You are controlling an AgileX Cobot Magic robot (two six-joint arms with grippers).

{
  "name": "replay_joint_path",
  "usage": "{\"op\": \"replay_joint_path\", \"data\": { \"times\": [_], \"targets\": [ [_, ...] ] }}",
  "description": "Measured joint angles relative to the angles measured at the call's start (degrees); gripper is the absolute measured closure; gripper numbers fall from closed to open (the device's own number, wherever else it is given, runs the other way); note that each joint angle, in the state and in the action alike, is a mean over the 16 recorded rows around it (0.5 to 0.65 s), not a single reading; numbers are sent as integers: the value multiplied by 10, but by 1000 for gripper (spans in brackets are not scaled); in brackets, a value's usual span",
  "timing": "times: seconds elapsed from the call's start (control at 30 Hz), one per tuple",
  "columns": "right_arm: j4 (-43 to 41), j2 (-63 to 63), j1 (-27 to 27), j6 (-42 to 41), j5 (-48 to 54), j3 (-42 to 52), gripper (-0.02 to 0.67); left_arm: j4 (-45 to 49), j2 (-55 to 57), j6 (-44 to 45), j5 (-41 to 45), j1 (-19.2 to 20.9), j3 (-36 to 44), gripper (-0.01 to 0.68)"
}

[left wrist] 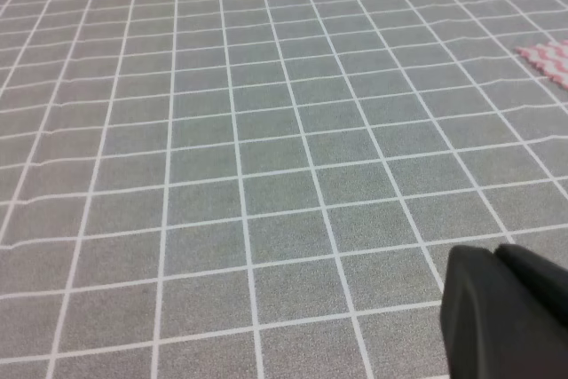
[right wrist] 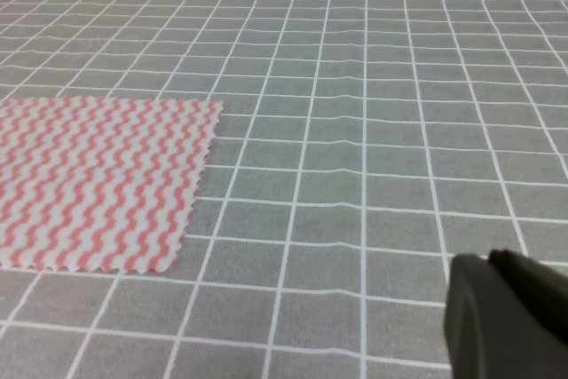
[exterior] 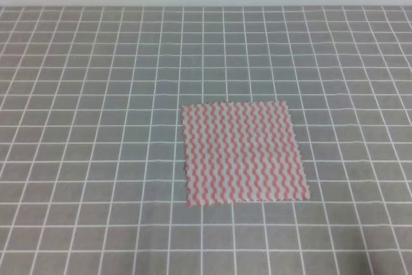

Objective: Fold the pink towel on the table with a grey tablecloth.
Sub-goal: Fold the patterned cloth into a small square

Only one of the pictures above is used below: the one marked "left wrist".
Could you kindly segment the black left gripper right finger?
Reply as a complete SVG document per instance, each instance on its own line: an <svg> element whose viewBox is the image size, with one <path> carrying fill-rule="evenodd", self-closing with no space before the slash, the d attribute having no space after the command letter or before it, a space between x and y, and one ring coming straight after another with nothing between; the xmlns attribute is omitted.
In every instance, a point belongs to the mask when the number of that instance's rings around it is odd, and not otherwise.
<svg viewBox="0 0 568 379"><path fill-rule="evenodd" d="M567 270L529 249L501 244L494 254L558 321L567 321Z"/></svg>

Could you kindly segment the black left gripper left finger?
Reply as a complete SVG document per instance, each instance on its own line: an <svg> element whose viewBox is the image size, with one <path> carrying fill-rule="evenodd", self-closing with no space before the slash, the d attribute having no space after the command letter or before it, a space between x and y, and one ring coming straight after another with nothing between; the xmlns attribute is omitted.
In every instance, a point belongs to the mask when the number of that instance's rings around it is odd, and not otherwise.
<svg viewBox="0 0 568 379"><path fill-rule="evenodd" d="M440 327L452 378L565 378L567 321L558 321L488 249L448 256Z"/></svg>

